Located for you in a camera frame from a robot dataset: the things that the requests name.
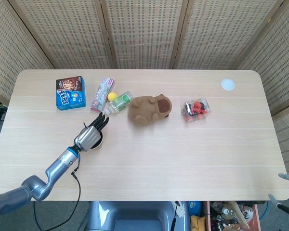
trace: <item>white bottle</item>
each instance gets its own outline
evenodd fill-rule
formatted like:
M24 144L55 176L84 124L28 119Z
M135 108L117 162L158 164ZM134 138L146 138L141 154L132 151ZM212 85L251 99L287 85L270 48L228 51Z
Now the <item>white bottle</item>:
M130 104L133 98L133 95L129 91L125 92L109 103L109 107L104 110L105 114L109 115L122 111Z

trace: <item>snack box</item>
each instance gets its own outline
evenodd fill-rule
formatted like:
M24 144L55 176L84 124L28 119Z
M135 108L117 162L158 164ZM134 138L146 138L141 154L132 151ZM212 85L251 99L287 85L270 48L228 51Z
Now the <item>snack box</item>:
M85 107L85 82L81 76L56 80L57 108L60 110Z
M98 88L93 102L91 103L91 109L94 111L102 112L106 102L107 95L111 92L115 80L113 78L103 78L100 87Z
M185 122L192 122L206 118L211 112L206 98L184 102L181 114Z

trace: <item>wooden table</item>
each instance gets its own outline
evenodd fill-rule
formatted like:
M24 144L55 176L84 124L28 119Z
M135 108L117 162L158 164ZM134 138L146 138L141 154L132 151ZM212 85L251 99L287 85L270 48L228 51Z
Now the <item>wooden table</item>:
M59 111L55 80L83 76L87 106ZM45 169L98 113L91 101L103 77L117 94L164 94L172 101L168 118L138 128L128 110L110 115L98 150L83 152L77 172L81 200L267 200L289 197L289 183L260 76L227 70L26 70L19 74L0 135L0 193ZM230 78L232 91L221 87ZM206 97L212 113L185 123L185 101ZM46 200L76 200L69 174Z

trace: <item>blue snack box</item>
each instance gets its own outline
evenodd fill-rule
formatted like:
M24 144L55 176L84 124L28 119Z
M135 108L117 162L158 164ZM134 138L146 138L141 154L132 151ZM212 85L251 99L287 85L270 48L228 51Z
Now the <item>blue snack box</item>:
M200 216L202 210L202 201L189 201L188 202L189 215Z
M81 76L56 80L56 101L60 110L85 107L85 82Z

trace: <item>plush toy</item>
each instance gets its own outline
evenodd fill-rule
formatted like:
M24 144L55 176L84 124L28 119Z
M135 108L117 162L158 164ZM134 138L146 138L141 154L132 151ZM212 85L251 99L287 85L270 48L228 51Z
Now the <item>plush toy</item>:
M206 217L191 216L191 231L206 231Z
M129 118L135 125L144 126L167 117L171 108L170 99L164 95L136 97L131 101Z

